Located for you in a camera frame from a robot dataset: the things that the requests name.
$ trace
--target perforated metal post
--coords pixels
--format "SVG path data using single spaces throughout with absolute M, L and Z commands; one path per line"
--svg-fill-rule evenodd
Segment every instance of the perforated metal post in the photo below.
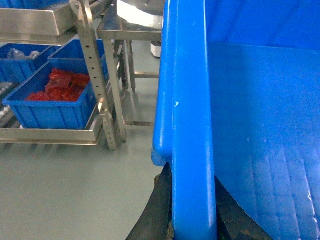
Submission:
M 111 150 L 117 149 L 117 131 L 107 94 L 107 81 L 105 80 L 100 55 L 97 46 L 97 37 L 93 25 L 93 16 L 90 9 L 89 0 L 70 0 L 69 1 L 75 26 L 81 42 L 85 62 L 88 68 L 94 94 L 98 103 L 102 102 L 100 114 L 103 115 L 103 129 L 106 140 Z
M 122 110 L 122 99 L 121 99 L 120 88 L 119 88 L 119 73 L 118 73 L 118 67 L 117 67 L 119 62 L 119 57 L 121 55 L 121 46 L 119 45 L 118 50 L 115 49 L 111 40 L 108 40 L 108 39 L 103 41 L 103 45 L 104 45 L 106 62 L 108 64 L 114 105 L 115 105 L 115 109 L 117 109 L 116 115 L 118 118 L 120 135 L 121 135 L 122 141 L 125 142 L 127 141 L 127 132 L 125 128 L 125 121 L 124 121 L 123 110 Z

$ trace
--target metal shelf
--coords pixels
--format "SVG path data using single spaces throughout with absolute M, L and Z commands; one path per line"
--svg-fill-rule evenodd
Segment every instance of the metal shelf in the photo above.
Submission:
M 90 1 L 92 18 L 111 0 Z M 69 3 L 43 10 L 0 8 L 0 42 L 61 46 L 77 34 Z
M 69 4 L 44 10 L 0 8 L 0 42 L 63 45 L 78 33 L 94 94 L 99 103 L 84 130 L 24 129 L 10 108 L 0 105 L 0 143 L 94 146 L 98 144 L 103 130 L 109 149 L 116 150 L 122 143 L 111 83 L 109 79 L 105 80 L 102 72 L 93 27 L 93 19 L 100 16 L 111 2 L 70 0 Z M 6 84 L 0 83 L 0 100 L 15 87 Z
M 10 128 L 0 128 L 0 143 L 20 144 L 60 144 L 60 145 L 97 145 L 103 129 L 103 118 L 96 107 L 85 130 L 65 129 L 24 129 L 9 111 L 1 123 L 10 124 Z

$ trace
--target stainless steel rack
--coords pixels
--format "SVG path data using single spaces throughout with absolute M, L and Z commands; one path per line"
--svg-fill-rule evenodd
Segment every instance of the stainless steel rack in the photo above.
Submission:
M 97 29 L 97 35 L 103 40 L 114 105 L 120 128 L 120 136 L 123 141 L 126 141 L 127 129 L 153 127 L 154 122 L 127 121 L 124 118 L 122 94 L 119 86 L 120 75 L 118 73 L 119 68 L 117 67 L 117 56 L 125 56 L 124 60 L 127 62 L 124 66 L 128 66 L 125 72 L 127 72 L 127 75 L 129 76 L 133 94 L 136 92 L 136 79 L 158 79 L 158 72 L 135 71 L 132 41 L 161 41 L 162 30 L 159 29 L 159 26 L 162 26 L 162 17 L 159 18 L 157 15 L 152 15 L 153 17 L 151 18 L 151 21 L 148 21 L 149 17 L 147 17 L 146 25 L 148 25 L 148 27 L 130 23 L 119 16 L 117 10 L 117 4 L 119 4 L 119 2 L 122 1 L 114 1 L 113 4 L 104 12 L 102 22 Z M 135 2 L 138 4 L 138 7 L 141 5 L 141 1 Z M 157 6 L 156 9 L 163 10 L 163 6 L 162 8 Z
M 116 150 L 121 144 L 111 84 L 102 72 L 93 25 L 93 20 L 110 4 L 110 0 L 70 0 L 69 4 L 44 10 L 0 8 L 0 42 L 63 45 L 78 34 L 99 103 L 84 130 L 24 129 L 9 107 L 0 106 L 0 143 L 97 145 L 104 130 L 109 149 Z M 116 66 L 125 92 L 128 87 L 121 54 L 117 56 Z M 0 92 L 0 100 L 15 87 L 3 83 L 0 91 L 2 86 L 4 91 Z

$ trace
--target metal leg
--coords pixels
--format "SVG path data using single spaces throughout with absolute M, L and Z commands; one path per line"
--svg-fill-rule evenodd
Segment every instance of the metal leg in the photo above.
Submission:
M 108 65 L 108 72 L 109 72 L 109 78 L 111 83 L 111 89 L 114 99 L 114 106 L 116 111 L 116 116 L 118 119 L 119 124 L 119 130 L 120 130 L 120 136 L 122 141 L 127 141 L 127 132 L 125 128 L 125 122 L 124 122 L 124 116 L 123 116 L 123 110 L 122 110 L 122 101 L 121 101 L 121 94 L 120 94 L 120 88 L 119 88 L 119 78 L 118 78 L 118 70 L 117 70 L 117 64 L 118 61 L 115 60 L 114 56 L 114 47 L 112 45 L 112 42 L 110 40 L 104 40 L 104 52 L 106 57 L 106 62 Z
M 126 40 L 124 41 L 124 51 L 125 55 L 125 60 L 128 60 L 127 66 L 129 67 L 129 76 L 130 76 L 130 83 L 131 83 L 131 88 L 132 91 L 135 93 L 136 92 L 136 77 L 135 77 L 135 67 L 134 67 L 134 53 L 132 50 L 132 41 L 131 40 Z
M 103 129 L 111 150 L 117 149 L 114 120 L 109 109 L 109 98 L 106 89 L 107 81 L 102 71 L 97 38 L 88 0 L 70 0 L 75 26 L 78 31 L 85 62 L 88 68 L 94 94 L 99 103 L 103 99 L 100 114 L 103 115 Z

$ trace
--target shelf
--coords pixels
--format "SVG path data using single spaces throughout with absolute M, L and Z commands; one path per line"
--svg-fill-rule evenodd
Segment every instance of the shelf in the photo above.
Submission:
M 8 111 L 0 120 L 0 126 L 3 125 L 11 128 L 0 128 L 0 143 L 95 146 L 103 129 L 103 117 L 96 107 L 85 130 L 25 129 L 20 128 L 12 111 Z
M 111 5 L 97 29 L 99 39 L 103 40 L 137 40 L 161 41 L 161 30 L 129 23 L 118 16 L 117 5 Z
M 111 0 L 90 1 L 95 19 Z M 0 8 L 0 42 L 62 46 L 77 34 L 69 3 L 44 10 Z

